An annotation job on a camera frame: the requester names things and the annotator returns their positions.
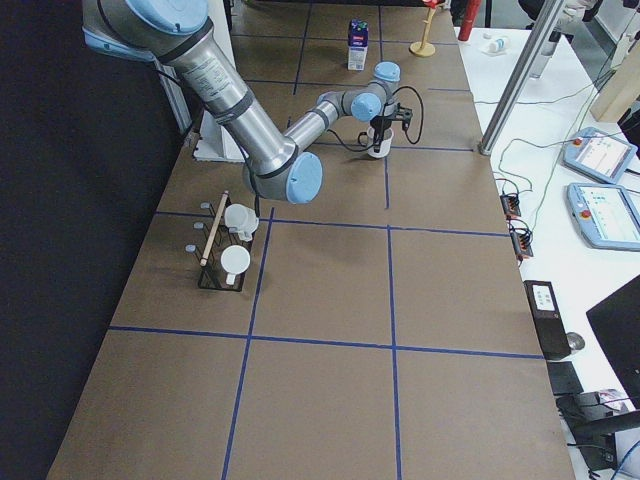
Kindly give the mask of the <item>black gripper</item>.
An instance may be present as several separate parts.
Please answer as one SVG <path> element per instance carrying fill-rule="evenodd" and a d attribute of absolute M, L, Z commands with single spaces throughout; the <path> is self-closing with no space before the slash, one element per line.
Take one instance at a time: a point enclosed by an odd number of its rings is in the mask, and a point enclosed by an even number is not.
<path fill-rule="evenodd" d="M 374 130 L 374 135 L 373 135 L 374 138 L 372 142 L 372 148 L 374 152 L 380 151 L 381 138 L 384 137 L 384 132 L 391 128 L 393 121 L 394 120 L 392 116 L 381 116 L 381 115 L 375 116 L 370 121 L 370 126 Z"/>

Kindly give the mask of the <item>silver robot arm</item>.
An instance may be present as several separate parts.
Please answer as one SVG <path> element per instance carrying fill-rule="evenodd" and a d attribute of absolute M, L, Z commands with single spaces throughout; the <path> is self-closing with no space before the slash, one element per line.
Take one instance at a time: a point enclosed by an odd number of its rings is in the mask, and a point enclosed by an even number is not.
<path fill-rule="evenodd" d="M 91 49 L 175 69 L 244 150 L 244 181 L 259 197 L 293 204 L 313 200 L 323 168 L 308 148 L 343 116 L 373 127 L 373 147 L 381 145 L 392 122 L 411 122 L 410 109 L 396 97 L 400 68 L 393 62 L 379 63 L 364 88 L 321 95 L 315 107 L 280 132 L 215 41 L 207 2 L 85 1 L 82 12 Z"/>

